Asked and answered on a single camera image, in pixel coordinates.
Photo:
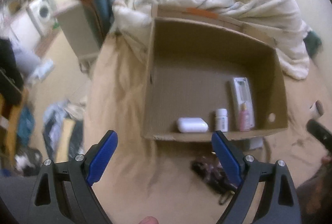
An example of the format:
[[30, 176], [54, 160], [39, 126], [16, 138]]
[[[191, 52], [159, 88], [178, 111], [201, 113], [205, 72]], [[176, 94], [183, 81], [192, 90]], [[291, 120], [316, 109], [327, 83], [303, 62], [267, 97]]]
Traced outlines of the person's left hand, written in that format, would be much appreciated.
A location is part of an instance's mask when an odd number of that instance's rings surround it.
[[147, 216], [139, 224], [159, 224], [155, 217]]

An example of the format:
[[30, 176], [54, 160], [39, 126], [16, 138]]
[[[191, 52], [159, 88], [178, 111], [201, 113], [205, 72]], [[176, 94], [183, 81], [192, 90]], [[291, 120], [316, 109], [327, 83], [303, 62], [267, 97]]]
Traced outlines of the person's right hand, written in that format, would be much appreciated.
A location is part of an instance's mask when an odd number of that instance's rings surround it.
[[297, 188], [302, 223], [331, 223], [331, 155]]

